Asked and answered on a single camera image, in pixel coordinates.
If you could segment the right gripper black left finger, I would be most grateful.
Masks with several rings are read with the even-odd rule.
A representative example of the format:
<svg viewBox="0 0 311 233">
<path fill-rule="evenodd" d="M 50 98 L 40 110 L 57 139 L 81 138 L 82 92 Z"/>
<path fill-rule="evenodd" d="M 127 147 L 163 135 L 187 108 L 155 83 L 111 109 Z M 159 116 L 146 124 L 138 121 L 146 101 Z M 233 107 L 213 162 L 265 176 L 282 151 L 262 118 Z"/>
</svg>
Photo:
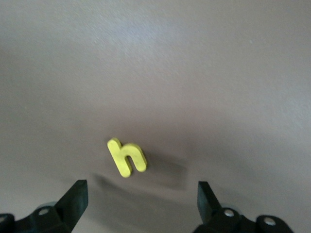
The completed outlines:
<svg viewBox="0 0 311 233">
<path fill-rule="evenodd" d="M 87 180 L 77 180 L 53 206 L 44 205 L 16 220 L 10 213 L 0 215 L 2 233 L 70 233 L 88 207 Z"/>
</svg>

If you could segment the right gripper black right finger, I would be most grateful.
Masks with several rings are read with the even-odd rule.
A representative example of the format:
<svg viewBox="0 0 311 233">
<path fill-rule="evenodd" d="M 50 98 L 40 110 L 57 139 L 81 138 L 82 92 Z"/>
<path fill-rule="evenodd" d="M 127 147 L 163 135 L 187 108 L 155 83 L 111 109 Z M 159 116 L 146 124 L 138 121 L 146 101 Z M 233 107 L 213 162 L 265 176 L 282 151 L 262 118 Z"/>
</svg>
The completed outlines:
<svg viewBox="0 0 311 233">
<path fill-rule="evenodd" d="M 197 207 L 202 224 L 195 233 L 292 233 L 276 216 L 260 215 L 251 221 L 229 207 L 222 207 L 208 182 L 198 182 Z"/>
</svg>

